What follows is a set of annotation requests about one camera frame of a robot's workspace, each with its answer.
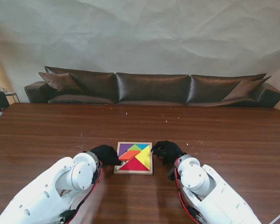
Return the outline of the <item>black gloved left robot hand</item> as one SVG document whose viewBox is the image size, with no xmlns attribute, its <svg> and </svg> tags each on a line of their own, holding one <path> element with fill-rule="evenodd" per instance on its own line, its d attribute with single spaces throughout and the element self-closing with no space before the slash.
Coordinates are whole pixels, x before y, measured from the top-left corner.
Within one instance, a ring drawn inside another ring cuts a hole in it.
<svg viewBox="0 0 280 224">
<path fill-rule="evenodd" d="M 122 164 L 117 152 L 111 146 L 100 145 L 93 148 L 91 152 L 94 153 L 104 165 L 120 166 Z"/>
</svg>

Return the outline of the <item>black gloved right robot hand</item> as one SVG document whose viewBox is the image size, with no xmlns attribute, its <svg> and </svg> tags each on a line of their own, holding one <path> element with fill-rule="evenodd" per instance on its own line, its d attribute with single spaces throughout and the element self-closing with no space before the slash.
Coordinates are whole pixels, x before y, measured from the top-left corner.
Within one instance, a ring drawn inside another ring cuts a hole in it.
<svg viewBox="0 0 280 224">
<path fill-rule="evenodd" d="M 173 165 L 178 158 L 186 154 L 176 143 L 168 140 L 158 141 L 153 145 L 151 152 L 162 158 L 163 165 Z"/>
</svg>

